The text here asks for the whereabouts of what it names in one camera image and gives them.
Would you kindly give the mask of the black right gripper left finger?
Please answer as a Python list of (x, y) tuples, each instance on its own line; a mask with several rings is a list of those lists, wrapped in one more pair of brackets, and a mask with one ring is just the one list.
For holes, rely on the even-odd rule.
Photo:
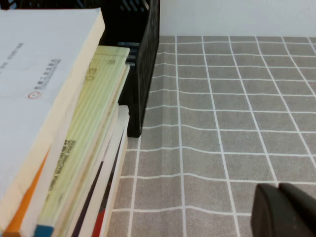
[(307, 226), (289, 200), (269, 184), (256, 186), (250, 224), (254, 237), (307, 235)]

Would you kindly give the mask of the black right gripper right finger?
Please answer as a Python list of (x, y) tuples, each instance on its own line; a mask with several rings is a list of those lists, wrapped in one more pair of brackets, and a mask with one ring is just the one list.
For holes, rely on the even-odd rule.
[(286, 196), (305, 225), (316, 236), (316, 199), (289, 183), (280, 183), (278, 189)]

